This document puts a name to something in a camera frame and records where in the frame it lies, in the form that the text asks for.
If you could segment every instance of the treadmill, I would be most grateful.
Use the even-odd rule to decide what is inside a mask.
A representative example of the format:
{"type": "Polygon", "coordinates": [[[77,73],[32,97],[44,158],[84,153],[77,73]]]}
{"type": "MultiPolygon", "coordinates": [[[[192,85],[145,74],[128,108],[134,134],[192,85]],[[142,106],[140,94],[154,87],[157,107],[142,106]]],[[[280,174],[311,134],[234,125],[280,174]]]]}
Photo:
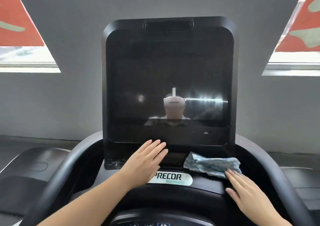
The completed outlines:
{"type": "Polygon", "coordinates": [[[236,136],[238,38],[225,17],[114,21],[103,33],[102,77],[103,131],[67,155],[20,226],[37,225],[108,179],[149,139],[167,143],[160,170],[103,225],[254,225],[225,193],[228,180],[183,168],[190,152],[236,157],[282,217],[316,225],[275,161],[236,136]]]}

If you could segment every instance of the window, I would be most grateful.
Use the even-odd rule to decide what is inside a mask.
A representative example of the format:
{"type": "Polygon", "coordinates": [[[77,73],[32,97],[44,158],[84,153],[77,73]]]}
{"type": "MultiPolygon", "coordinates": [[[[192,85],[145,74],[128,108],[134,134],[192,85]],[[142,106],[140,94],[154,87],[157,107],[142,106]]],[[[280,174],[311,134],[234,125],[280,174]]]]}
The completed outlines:
{"type": "Polygon", "coordinates": [[[299,0],[263,76],[320,76],[320,0],[299,0]]]}
{"type": "Polygon", "coordinates": [[[21,0],[0,0],[0,72],[60,73],[21,0]]]}

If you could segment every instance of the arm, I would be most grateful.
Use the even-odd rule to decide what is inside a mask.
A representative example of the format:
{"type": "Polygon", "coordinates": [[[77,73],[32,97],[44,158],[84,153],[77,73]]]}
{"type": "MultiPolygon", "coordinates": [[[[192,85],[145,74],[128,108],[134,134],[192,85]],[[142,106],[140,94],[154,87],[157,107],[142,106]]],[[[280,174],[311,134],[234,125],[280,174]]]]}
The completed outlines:
{"type": "Polygon", "coordinates": [[[258,226],[292,226],[251,179],[231,170],[226,171],[226,177],[236,190],[227,188],[226,192],[252,222],[258,226]]]}
{"type": "Polygon", "coordinates": [[[167,154],[160,140],[144,143],[120,171],[42,221],[38,226],[100,226],[126,193],[148,183],[167,154]]]}

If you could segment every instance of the white vr headset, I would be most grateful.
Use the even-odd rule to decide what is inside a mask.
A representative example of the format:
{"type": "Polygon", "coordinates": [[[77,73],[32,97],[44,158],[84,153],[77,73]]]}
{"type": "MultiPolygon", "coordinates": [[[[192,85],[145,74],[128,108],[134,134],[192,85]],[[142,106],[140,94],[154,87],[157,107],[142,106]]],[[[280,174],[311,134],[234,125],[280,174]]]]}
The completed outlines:
{"type": "Polygon", "coordinates": [[[163,99],[163,104],[166,108],[183,108],[186,105],[186,100],[176,96],[176,88],[172,89],[172,96],[163,99]]]}

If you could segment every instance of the left hand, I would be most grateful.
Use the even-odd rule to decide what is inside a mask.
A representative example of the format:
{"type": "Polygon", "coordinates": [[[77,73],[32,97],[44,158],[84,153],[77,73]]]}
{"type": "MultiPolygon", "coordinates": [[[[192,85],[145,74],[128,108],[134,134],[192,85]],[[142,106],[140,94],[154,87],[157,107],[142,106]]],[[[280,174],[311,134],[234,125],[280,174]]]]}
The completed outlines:
{"type": "Polygon", "coordinates": [[[168,153],[165,142],[145,142],[118,172],[126,180],[129,189],[148,183],[160,168],[159,163],[168,153]]]}

